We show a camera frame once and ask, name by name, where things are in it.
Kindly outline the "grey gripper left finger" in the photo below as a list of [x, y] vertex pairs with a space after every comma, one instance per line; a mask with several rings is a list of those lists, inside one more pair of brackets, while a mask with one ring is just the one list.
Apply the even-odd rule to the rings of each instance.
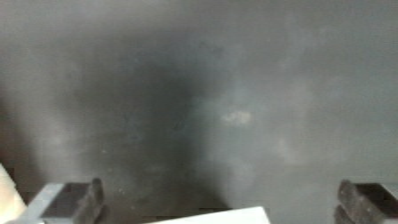
[[15, 224], [97, 224], [104, 207], [102, 184], [49, 183], [26, 206]]

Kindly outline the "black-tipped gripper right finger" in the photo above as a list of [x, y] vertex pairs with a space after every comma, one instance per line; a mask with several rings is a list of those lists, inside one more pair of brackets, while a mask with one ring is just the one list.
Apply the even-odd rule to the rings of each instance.
[[333, 224], [398, 224], [398, 183], [340, 181]]

